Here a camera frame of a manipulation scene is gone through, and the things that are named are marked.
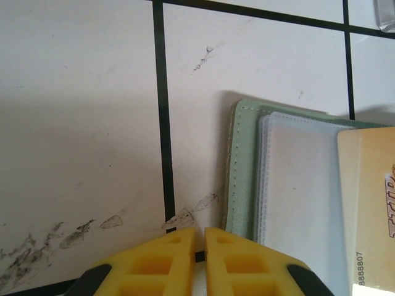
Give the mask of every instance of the dirty stain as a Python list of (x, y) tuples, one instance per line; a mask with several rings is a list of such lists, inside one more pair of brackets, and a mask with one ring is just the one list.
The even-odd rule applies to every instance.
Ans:
[(23, 242), (12, 249), (12, 251), (10, 252), (5, 252), (4, 249), (0, 250), (0, 260), (5, 258), (5, 257), (12, 257), (17, 253), (20, 253), (21, 251), (30, 248), (30, 247), (34, 247), (36, 245), (36, 240), (33, 238), (32, 234), (29, 233), (29, 235), (23, 240)]
[(301, 97), (303, 96), (303, 94), (304, 94), (304, 91), (301, 91), (301, 93), (299, 94), (299, 97), (297, 97), (297, 99), (300, 100)]
[(181, 211), (179, 211), (174, 217), (172, 217), (170, 220), (166, 221), (162, 225), (162, 229), (172, 229), (174, 227), (180, 227), (180, 226), (191, 226), (193, 224), (194, 218), (193, 215), (190, 211), (188, 211), (186, 208), (183, 208)]
[(74, 247), (76, 245), (82, 244), (84, 242), (84, 233), (80, 231), (74, 231), (70, 235), (68, 235), (62, 242), (60, 243), (60, 247), (62, 249), (68, 249)]
[(94, 219), (89, 220), (85, 224), (77, 227), (77, 231), (69, 234), (62, 242), (60, 242), (59, 247), (61, 249), (68, 249), (76, 245), (82, 244), (84, 242), (84, 235), (91, 229), (91, 224)]
[(220, 198), (217, 194), (209, 193), (196, 204), (196, 206), (194, 208), (194, 212), (203, 211), (203, 210), (213, 206), (214, 204), (217, 204), (219, 201), (220, 201)]
[(123, 221), (121, 219), (121, 217), (119, 217), (118, 215), (114, 215), (111, 218), (108, 218), (107, 220), (105, 220), (105, 222), (100, 224), (100, 228), (102, 229), (109, 229), (109, 228), (114, 228), (117, 226), (121, 226), (123, 225)]
[(212, 207), (213, 205), (219, 203), (219, 196), (215, 193), (207, 194), (203, 199), (201, 199), (192, 210), (188, 210), (183, 208), (179, 211), (175, 216), (173, 216), (170, 220), (167, 220), (163, 225), (162, 229), (171, 229), (174, 227), (180, 226), (192, 226), (194, 223), (194, 212), (200, 212), (207, 208)]
[(74, 188), (75, 188), (76, 190), (79, 190), (79, 189), (82, 188), (82, 186), (84, 186), (84, 184), (85, 184), (85, 181), (80, 181), (80, 182), (76, 183), (76, 185), (74, 186)]
[(200, 59), (200, 62), (193, 68), (192, 73), (198, 71), (204, 63), (206, 63), (210, 58), (212, 58), (212, 55), (210, 55), (210, 53), (214, 50), (214, 48), (207, 46), (206, 47), (206, 54), (205, 56)]
[(0, 250), (1, 259), (5, 257), (14, 259), (5, 272), (0, 275), (0, 293), (16, 288), (50, 267), (49, 259), (53, 254), (51, 239), (62, 236), (62, 234), (58, 234), (62, 224), (63, 222), (60, 222), (52, 227), (40, 248), (37, 247), (37, 241), (30, 233), (22, 244), (13, 248), (12, 251)]

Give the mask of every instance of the yellow plastic object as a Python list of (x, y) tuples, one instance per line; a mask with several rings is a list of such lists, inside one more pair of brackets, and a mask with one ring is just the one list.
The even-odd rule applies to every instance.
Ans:
[(107, 257), (95, 265), (112, 268), (94, 296), (191, 295), (194, 252), (195, 229), (186, 228)]
[(287, 270), (303, 262), (218, 228), (205, 240), (208, 296), (304, 296)]

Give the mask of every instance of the wallet stitching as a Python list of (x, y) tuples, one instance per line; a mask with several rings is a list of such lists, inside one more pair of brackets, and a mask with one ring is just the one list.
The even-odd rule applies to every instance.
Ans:
[[(236, 147), (235, 147), (235, 161), (233, 163), (233, 192), (232, 197), (236, 195), (236, 179), (237, 179), (237, 156), (238, 156), (238, 149), (239, 149), (239, 135), (240, 135), (240, 121), (241, 121), (241, 111), (242, 110), (250, 110), (250, 111), (261, 111), (261, 109), (249, 108), (249, 107), (241, 107), (238, 112), (238, 121), (237, 121), (237, 130), (236, 130)], [(230, 221), (230, 231), (233, 232), (233, 222), (235, 217), (235, 199), (232, 199), (232, 206), (231, 206), (231, 221)]]

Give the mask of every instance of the white surface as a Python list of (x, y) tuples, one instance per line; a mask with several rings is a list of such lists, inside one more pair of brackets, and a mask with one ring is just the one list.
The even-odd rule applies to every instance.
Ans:
[[(172, 5), (164, 16), (177, 212), (211, 192), (223, 199), (235, 101), (252, 96), (348, 117), (342, 32)], [(219, 214), (212, 207), (187, 225), (218, 226)]]
[(376, 24), (375, 0), (348, 0), (350, 25), (379, 30)]
[(355, 119), (395, 125), (395, 40), (351, 35)]
[[(0, 249), (21, 246), (0, 275), (28, 248), (45, 253), (19, 282), (9, 269), (0, 294), (163, 234), (152, 3), (0, 1), (0, 69)], [(113, 215), (123, 225), (100, 228)]]
[(252, 7), (312, 19), (343, 23), (342, 0), (212, 0), (216, 2)]

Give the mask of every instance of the mint green card holder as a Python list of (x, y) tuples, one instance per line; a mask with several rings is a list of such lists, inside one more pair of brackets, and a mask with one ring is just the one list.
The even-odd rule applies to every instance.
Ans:
[(227, 231), (248, 239), (253, 238), (258, 120), (261, 116), (272, 112), (287, 113), (355, 128), (384, 126), (264, 101), (245, 99), (236, 103), (232, 108), (232, 121), (228, 135), (227, 184), (224, 200), (226, 215), (224, 215), (223, 226)]

